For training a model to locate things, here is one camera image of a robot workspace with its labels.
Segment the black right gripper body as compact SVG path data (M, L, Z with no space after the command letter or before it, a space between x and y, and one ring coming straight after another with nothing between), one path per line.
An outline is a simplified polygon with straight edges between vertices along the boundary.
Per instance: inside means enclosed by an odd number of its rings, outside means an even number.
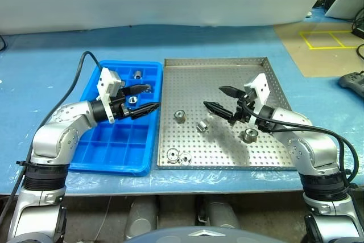
M232 95L234 98L237 98L238 101L236 112L233 115L231 124L235 125L237 121L242 123L249 122L251 115L245 110L243 106L246 105L247 108L250 108L251 110L254 109L254 100L257 97L255 90L249 89L248 92L244 92L240 89L233 89Z

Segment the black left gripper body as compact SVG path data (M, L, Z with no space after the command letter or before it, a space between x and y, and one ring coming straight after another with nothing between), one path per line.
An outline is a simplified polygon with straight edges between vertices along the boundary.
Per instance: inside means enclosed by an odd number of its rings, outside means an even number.
M121 88L115 96L110 97L109 106L115 119L121 120L132 116L131 108L126 106L127 97L131 95L131 88Z

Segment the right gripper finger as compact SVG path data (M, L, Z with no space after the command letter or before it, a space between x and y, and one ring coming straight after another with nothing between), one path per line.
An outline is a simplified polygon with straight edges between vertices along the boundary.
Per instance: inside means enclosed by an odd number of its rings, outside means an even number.
M227 121L230 121L234 116L233 113L217 102L204 101L204 106L214 115L219 116Z
M244 91L231 86L221 86L219 87L219 90L232 98L241 98L245 95Z

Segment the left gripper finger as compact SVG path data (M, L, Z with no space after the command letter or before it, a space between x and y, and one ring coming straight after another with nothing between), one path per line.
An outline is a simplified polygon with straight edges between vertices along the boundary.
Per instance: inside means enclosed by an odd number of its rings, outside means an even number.
M135 120L151 114L153 111L158 109L159 106L159 102L149 102L134 109L128 108L128 114L126 116L130 117L132 120Z
M150 84L135 84L129 87L124 87L122 89L122 92L124 95L136 95L145 92L147 90L151 90Z

